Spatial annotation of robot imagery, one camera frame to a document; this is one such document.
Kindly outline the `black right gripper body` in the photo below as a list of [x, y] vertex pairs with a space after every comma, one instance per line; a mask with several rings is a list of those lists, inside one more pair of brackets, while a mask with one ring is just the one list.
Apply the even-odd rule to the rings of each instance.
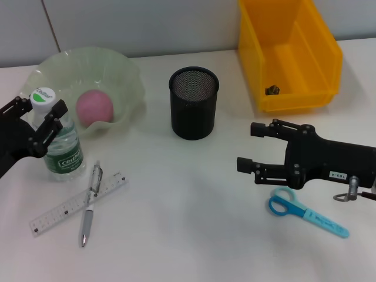
[[327, 140], [314, 127], [299, 128], [287, 138], [284, 167], [287, 186], [302, 189], [310, 180], [321, 179], [371, 188], [375, 182], [375, 148]]

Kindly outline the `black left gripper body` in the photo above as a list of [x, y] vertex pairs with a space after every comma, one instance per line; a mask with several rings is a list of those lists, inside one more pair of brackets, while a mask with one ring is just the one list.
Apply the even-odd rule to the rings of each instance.
[[42, 137], [22, 119], [1, 119], [1, 177], [23, 158], [44, 157], [47, 147]]

